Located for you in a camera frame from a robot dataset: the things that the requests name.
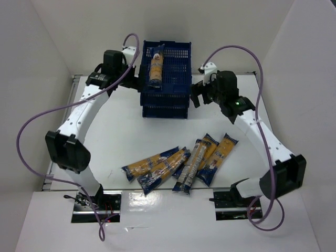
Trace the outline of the blue plastic tray shelf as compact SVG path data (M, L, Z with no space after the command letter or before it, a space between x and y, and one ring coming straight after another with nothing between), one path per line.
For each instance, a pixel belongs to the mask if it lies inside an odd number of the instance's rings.
M149 86L151 49L164 45L162 88ZM190 105L191 43L144 41L139 70L144 118L186 119Z

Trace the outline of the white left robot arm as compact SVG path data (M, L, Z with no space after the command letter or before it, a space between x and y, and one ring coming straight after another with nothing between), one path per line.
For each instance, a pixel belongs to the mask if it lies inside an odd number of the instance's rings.
M48 131L45 136L51 160L70 176L82 197L97 206L106 202L107 196L89 167L91 154L84 146L85 137L100 108L118 85L134 87L135 68L131 62L137 55L135 47L106 50L103 62L87 78L80 104L57 131Z

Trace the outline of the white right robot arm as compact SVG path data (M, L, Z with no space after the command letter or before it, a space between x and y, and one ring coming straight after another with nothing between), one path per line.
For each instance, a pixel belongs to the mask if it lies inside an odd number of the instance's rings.
M221 113L248 137L268 167L262 177L246 178L231 185L230 193L236 202L253 196L277 199L302 187L306 159L294 155L255 116L256 107L239 94L237 77L232 71L210 73L208 82L192 85L191 100L195 107L200 106L199 96L205 104L219 105Z

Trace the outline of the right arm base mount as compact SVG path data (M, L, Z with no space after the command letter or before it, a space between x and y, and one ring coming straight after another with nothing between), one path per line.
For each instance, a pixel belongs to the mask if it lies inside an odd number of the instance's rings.
M234 199L230 191L213 191L210 202L214 203L216 220L247 219L247 208L254 197Z

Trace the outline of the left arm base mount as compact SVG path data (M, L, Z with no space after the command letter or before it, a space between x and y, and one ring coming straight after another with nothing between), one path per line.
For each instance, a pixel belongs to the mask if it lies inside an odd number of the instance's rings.
M118 223L120 221L121 191L104 191L104 195L107 199L101 205L95 202L93 203L99 220L105 221L106 223ZM64 195L64 198L73 200L74 202L71 218L72 223L97 222L91 204L84 195L77 193L76 196Z

